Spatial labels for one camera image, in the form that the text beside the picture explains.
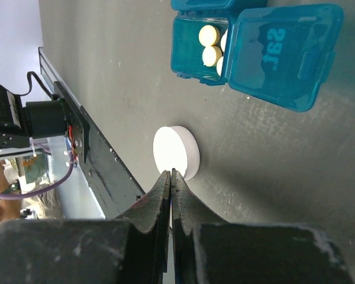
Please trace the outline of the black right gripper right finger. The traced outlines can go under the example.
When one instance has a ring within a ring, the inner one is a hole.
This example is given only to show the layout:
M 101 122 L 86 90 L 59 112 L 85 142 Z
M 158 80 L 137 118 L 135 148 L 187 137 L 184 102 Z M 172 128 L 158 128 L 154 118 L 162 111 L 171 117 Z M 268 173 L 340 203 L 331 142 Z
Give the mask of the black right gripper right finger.
M 171 175 L 176 283 L 351 283 L 343 256 L 306 224 L 230 223 Z

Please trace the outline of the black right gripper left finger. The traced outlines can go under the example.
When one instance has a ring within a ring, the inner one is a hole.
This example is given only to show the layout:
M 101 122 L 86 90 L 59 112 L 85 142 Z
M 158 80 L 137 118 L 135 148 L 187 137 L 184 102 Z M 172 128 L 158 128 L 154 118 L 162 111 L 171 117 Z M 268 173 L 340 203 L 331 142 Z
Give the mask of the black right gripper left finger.
M 112 220 L 0 224 L 0 283 L 162 283 L 170 173 Z

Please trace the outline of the white bottle cap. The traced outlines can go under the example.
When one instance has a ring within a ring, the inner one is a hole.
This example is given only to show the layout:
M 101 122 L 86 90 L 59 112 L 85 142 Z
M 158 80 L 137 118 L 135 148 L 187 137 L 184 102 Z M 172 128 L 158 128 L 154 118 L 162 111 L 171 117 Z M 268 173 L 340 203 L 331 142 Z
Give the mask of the white bottle cap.
M 196 176 L 201 162 L 198 143 L 183 126 L 159 128 L 153 140 L 153 156 L 160 173 L 176 169 L 185 180 Z

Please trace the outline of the teal pill organizer box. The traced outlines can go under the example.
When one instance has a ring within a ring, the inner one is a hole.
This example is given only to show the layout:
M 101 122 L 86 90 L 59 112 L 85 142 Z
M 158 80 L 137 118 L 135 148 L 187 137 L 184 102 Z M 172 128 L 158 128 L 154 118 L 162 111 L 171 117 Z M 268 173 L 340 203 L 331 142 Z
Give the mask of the teal pill organizer box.
M 342 7 L 309 4 L 269 7 L 266 1 L 172 1 L 170 66 L 177 76 L 230 88 L 284 107 L 312 108 L 334 60 Z M 204 66 L 199 31 L 213 25 L 220 42 L 228 30 L 222 74 Z

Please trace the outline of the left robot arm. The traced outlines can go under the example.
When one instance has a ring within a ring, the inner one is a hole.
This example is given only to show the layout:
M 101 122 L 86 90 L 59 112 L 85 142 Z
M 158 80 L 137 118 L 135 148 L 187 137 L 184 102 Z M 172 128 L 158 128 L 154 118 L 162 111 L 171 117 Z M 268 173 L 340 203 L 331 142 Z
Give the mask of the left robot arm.
M 49 101 L 22 103 L 21 98 L 31 93 L 33 79 L 49 96 Z M 25 149 L 31 140 L 65 135 L 70 124 L 67 103 L 51 93 L 38 74 L 27 73 L 28 91 L 13 93 L 0 84 L 0 153 L 5 149 Z

